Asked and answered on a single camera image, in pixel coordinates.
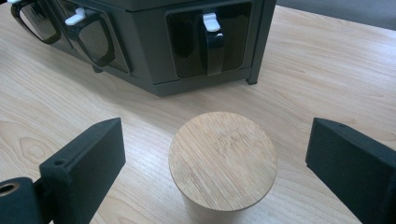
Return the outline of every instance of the wooden table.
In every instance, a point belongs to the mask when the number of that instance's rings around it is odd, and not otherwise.
[[[306,168],[313,117],[396,149],[396,32],[277,7],[259,83],[157,97],[30,37],[0,6],[0,180],[38,164],[96,122],[122,118],[127,163],[92,223],[191,223],[168,168],[177,130],[211,111],[272,138],[276,182],[244,223],[359,223]]]

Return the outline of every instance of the black block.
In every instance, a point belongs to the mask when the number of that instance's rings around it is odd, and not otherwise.
[[[57,224],[90,223],[125,163],[120,119],[92,125],[40,165]]]
[[[396,223],[396,151],[326,119],[314,119],[307,166],[362,223]]]

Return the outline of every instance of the cylindrical container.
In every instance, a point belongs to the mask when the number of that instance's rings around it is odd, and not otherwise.
[[[276,152],[250,119],[212,112],[177,132],[169,167],[191,217],[203,223],[238,223],[273,186]]]

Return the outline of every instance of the round wooden lid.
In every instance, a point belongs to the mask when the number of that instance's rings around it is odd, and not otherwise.
[[[276,152],[259,125],[213,112],[187,122],[169,152],[180,191],[203,207],[236,211],[262,199],[276,178]]]

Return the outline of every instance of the wood grain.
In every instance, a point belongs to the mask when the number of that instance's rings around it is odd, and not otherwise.
[[[257,203],[273,186],[276,153],[253,121],[211,112],[180,128],[170,146],[169,167],[177,187],[193,202],[236,211]]]
[[[0,6],[0,179],[38,164],[96,122],[121,117],[127,163],[92,223],[193,223],[168,169],[177,130],[207,112],[258,123],[276,182],[241,223],[359,223],[308,169],[313,117],[396,148],[396,32],[276,7],[259,83],[153,96],[34,40]]]

